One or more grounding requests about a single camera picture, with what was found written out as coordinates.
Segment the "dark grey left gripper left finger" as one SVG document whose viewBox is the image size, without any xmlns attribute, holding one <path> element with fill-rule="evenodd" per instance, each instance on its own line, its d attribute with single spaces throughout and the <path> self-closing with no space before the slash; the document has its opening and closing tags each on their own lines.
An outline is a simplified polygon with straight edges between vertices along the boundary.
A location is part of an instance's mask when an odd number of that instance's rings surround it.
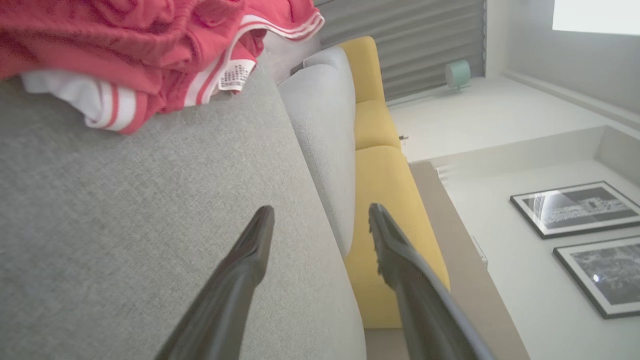
<svg viewBox="0 0 640 360">
<path fill-rule="evenodd" d="M 156 355 L 158 360 L 237 360 L 256 287 L 268 267 L 272 206 L 256 210 L 227 256 Z"/>
</svg>

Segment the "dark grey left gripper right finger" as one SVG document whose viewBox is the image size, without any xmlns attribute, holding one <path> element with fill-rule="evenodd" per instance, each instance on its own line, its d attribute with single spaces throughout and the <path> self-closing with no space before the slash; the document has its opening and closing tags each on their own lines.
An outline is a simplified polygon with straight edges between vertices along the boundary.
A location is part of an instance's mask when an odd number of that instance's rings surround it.
<svg viewBox="0 0 640 360">
<path fill-rule="evenodd" d="M 371 203 L 377 270 L 397 300 L 412 360 L 493 360 L 496 356 L 390 212 Z"/>
</svg>

